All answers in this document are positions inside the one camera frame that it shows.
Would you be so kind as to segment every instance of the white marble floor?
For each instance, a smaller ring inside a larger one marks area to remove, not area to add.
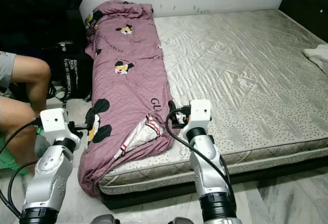
[[[81,107],[90,103],[72,100],[68,103],[70,119],[83,122]],[[202,223],[196,194],[169,198],[143,205],[110,211],[97,198],[86,195],[77,182],[77,167],[81,147],[75,152],[73,172],[68,180],[67,194],[58,216],[58,223],[87,224],[98,215],[112,213],[122,223],[168,223],[176,216]],[[0,187],[7,192],[12,171],[0,170]],[[18,209],[24,200],[24,191],[31,175],[19,176],[13,187],[13,199]],[[299,172],[290,176],[233,185],[237,199],[237,216],[243,224],[325,224],[328,223],[328,167]],[[0,224],[18,223],[9,210],[0,203]]]

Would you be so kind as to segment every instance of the bed frame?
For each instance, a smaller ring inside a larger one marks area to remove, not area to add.
[[[238,184],[252,180],[259,181],[279,176],[290,175],[295,172],[313,170],[315,168],[320,168],[324,166],[328,166],[328,156],[309,159],[295,164],[276,166],[270,169],[233,174],[230,176],[230,180],[232,184]],[[106,195],[103,193],[101,196],[101,200],[108,209],[113,210],[133,205],[139,205],[142,203],[162,200],[170,197],[182,196],[195,192],[195,184],[193,182],[189,182],[174,186],[156,188],[143,192],[132,192],[119,195]]]

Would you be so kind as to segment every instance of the white quilted mattress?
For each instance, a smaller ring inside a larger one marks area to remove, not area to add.
[[[328,77],[303,54],[322,43],[277,10],[155,19],[177,107],[212,102],[210,134],[230,173],[328,155]],[[190,152],[128,162],[99,183],[122,194],[193,181]]]

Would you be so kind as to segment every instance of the pink blanket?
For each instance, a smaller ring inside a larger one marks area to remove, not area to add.
[[[97,113],[78,181],[98,195],[98,181],[123,162],[157,155],[173,140],[165,130],[172,99],[149,4],[109,1],[87,18]]]

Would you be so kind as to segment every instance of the person's leg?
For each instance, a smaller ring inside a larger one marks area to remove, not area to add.
[[[11,82],[26,83],[27,97],[38,116],[46,109],[51,71],[48,64],[38,58],[17,55]]]
[[[23,102],[0,97],[0,129],[6,135],[6,140],[21,126],[35,118],[32,108]],[[16,158],[18,165],[37,160],[34,155],[36,127],[29,126],[19,132],[7,145],[7,149]]]

